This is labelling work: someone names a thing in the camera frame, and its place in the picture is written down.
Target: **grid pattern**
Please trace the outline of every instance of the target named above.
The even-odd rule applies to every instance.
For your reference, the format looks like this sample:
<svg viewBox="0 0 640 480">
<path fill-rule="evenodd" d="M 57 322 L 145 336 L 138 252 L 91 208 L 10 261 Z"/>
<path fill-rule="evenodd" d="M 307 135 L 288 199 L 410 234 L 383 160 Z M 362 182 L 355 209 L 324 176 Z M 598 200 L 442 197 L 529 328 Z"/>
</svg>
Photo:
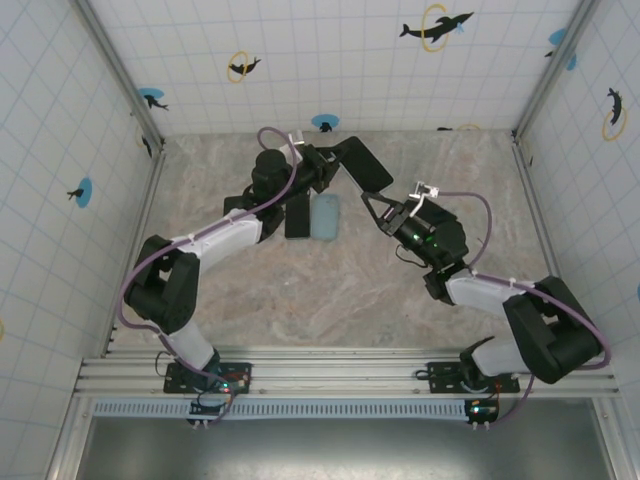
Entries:
<svg viewBox="0 0 640 480">
<path fill-rule="evenodd" d="M 578 0 L 440 2 L 448 16 L 473 15 L 428 53 L 399 34 L 419 30 L 433 3 L 93 1 L 135 83 L 164 92 L 169 112 L 151 111 L 165 135 L 308 130 L 322 113 L 350 131 L 515 127 Z M 426 28 L 443 15 L 433 8 Z M 261 61 L 231 83 L 238 51 Z"/>
<path fill-rule="evenodd" d="M 614 368 L 640 432 L 640 3 L 606 0 L 536 119 L 531 172 L 562 274 L 613 344 Z M 622 114 L 604 141 L 619 91 Z"/>
<path fill-rule="evenodd" d="M 3 0 L 0 62 L 0 478 L 42 478 L 151 161 L 67 0 Z M 84 177 L 81 209 L 66 192 Z"/>
</svg>

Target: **vent grille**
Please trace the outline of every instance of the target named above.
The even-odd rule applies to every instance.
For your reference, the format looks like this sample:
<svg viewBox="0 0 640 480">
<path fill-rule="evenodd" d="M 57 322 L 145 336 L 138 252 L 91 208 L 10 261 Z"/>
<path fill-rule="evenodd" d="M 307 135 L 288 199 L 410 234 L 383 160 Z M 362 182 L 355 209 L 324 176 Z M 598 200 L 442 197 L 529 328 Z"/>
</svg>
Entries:
<svg viewBox="0 0 640 480">
<path fill-rule="evenodd" d="M 216 401 L 202 402 L 216 405 Z M 98 417 L 214 418 L 190 415 L 191 400 L 101 399 Z M 229 420 L 281 418 L 434 418 L 464 420 L 464 400 L 343 400 L 343 399 L 238 399 L 225 417 Z"/>
</svg>

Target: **blue sponge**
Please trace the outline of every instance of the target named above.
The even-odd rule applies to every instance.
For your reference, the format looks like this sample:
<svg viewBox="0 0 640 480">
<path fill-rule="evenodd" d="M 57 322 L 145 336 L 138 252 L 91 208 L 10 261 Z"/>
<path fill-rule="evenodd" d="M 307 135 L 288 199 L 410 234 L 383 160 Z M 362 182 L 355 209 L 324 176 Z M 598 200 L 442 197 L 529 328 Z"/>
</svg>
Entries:
<svg viewBox="0 0 640 480">
<path fill-rule="evenodd" d="M 338 236 L 340 198 L 333 194 L 321 194 L 311 201 L 311 238 L 335 240 Z"/>
</svg>

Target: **marble floor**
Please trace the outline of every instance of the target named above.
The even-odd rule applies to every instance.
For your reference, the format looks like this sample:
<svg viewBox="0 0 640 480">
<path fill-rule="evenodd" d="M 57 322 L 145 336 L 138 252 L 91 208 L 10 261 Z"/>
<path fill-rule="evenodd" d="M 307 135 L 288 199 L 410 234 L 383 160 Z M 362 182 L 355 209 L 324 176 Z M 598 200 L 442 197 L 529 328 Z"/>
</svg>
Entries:
<svg viewBox="0 0 640 480">
<path fill-rule="evenodd" d="M 307 133 L 305 140 L 329 146 L 350 135 Z M 404 201 L 416 180 L 486 196 L 494 229 L 478 270 L 518 279 L 546 275 L 506 132 L 356 135 L 394 176 L 388 197 Z M 224 197 L 239 195 L 251 182 L 260 146 L 254 135 L 220 134 L 174 137 L 166 150 L 146 233 L 170 238 L 222 216 Z M 267 241 L 203 275 L 195 319 L 214 345 L 460 347 L 508 331 L 503 319 L 432 300 L 424 271 L 395 257 L 397 242 L 376 228 L 343 170 L 326 193 L 341 199 L 335 241 L 285 240 L 281 226 Z M 464 225 L 470 259 L 485 234 L 482 204 L 469 198 L 437 201 Z M 157 342 L 124 328 L 115 341 Z"/>
</svg>

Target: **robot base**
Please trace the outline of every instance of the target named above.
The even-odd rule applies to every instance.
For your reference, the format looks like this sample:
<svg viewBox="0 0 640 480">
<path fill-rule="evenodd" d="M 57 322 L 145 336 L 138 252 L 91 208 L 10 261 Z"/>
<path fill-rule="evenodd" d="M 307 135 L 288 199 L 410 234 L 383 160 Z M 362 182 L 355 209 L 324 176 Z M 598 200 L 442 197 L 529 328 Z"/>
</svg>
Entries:
<svg viewBox="0 0 640 480">
<path fill-rule="evenodd" d="M 429 390 L 431 393 L 481 394 L 485 393 L 485 391 L 492 393 L 496 382 L 500 384 L 500 393 L 520 392 L 518 380 L 511 378 L 509 373 L 488 377 L 484 385 L 478 385 L 471 389 L 464 383 L 460 362 L 429 362 L 427 363 L 427 372 L 429 374 Z"/>
<path fill-rule="evenodd" d="M 250 363 L 220 363 L 216 375 L 229 380 L 235 395 L 249 393 L 251 385 Z M 203 375 L 187 370 L 179 363 L 167 366 L 167 374 L 164 380 L 164 393 L 201 393 L 208 394 L 228 393 L 222 385 L 211 386 L 210 381 Z"/>
</svg>

